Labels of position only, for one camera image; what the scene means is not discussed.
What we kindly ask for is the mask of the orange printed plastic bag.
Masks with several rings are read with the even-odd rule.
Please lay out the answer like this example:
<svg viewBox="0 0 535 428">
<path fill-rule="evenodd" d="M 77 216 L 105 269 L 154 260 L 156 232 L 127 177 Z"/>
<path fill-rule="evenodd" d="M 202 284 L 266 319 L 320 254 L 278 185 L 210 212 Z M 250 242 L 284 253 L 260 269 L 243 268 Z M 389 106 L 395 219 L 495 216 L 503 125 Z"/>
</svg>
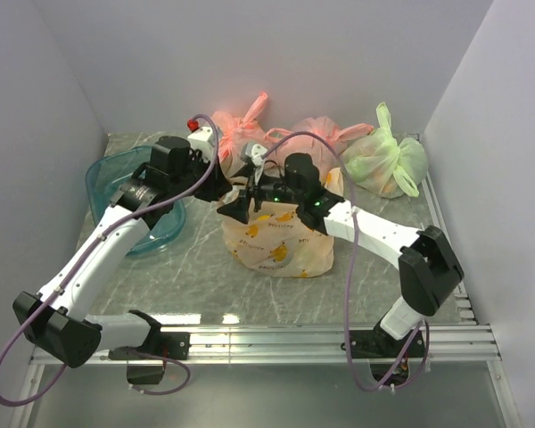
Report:
<svg viewBox="0 0 535 428">
<path fill-rule="evenodd" d="M 247 224 L 224 216 L 227 250 L 241 264 L 276 277 L 321 276 L 334 262 L 334 239 L 306 227 L 292 204 L 264 202 Z"/>
</svg>

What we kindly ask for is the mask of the teal plastic tray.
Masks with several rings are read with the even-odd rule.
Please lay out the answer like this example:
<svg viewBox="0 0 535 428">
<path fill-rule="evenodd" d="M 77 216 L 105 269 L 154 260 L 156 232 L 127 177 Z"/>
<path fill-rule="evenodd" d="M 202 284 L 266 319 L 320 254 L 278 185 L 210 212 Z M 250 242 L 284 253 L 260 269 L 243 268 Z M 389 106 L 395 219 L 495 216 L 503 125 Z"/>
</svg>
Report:
<svg viewBox="0 0 535 428">
<path fill-rule="evenodd" d="M 122 202 L 127 210 L 143 208 L 154 192 L 142 186 L 145 173 L 136 170 L 151 158 L 152 147 L 140 145 L 94 162 L 86 172 L 86 191 L 94 222 L 99 224 L 107 207 Z M 183 202 L 175 202 L 128 253 L 137 256 L 155 251 L 178 238 L 186 220 Z"/>
</svg>

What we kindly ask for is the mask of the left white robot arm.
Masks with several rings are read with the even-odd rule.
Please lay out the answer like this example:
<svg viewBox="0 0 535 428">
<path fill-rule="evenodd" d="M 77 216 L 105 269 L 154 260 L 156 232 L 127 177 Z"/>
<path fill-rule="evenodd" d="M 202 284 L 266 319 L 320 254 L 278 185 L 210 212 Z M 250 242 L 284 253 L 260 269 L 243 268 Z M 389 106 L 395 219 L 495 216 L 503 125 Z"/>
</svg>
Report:
<svg viewBox="0 0 535 428">
<path fill-rule="evenodd" d="M 22 292 L 12 307 L 25 337 L 68 367 L 97 351 L 131 348 L 140 358 L 161 353 L 161 324 L 131 310 L 94 317 L 89 311 L 120 262 L 173 208 L 192 195 L 215 202 L 230 183 L 218 165 L 216 134 L 202 127 L 188 137 L 163 136 L 111 197 L 94 232 L 62 271 L 37 293 Z"/>
</svg>

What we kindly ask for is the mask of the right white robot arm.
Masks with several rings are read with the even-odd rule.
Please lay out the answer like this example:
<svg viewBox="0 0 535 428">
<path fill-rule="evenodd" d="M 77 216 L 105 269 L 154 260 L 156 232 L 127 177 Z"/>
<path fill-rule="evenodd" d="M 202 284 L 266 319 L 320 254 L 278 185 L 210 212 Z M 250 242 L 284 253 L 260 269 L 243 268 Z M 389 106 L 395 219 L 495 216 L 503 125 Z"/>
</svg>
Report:
<svg viewBox="0 0 535 428">
<path fill-rule="evenodd" d="M 249 210 L 262 202 L 291 203 L 304 226 L 355 243 L 399 271 L 400 296 L 374 335 L 376 348 L 385 356 L 398 354 L 406 345 L 406 335 L 433 316 L 464 279 L 457 255 L 440 228 L 402 226 L 356 207 L 320 183 L 318 169 L 306 153 L 289 155 L 281 177 L 266 176 L 252 164 L 243 173 L 246 186 L 234 201 L 218 208 L 219 214 L 246 224 Z"/>
</svg>

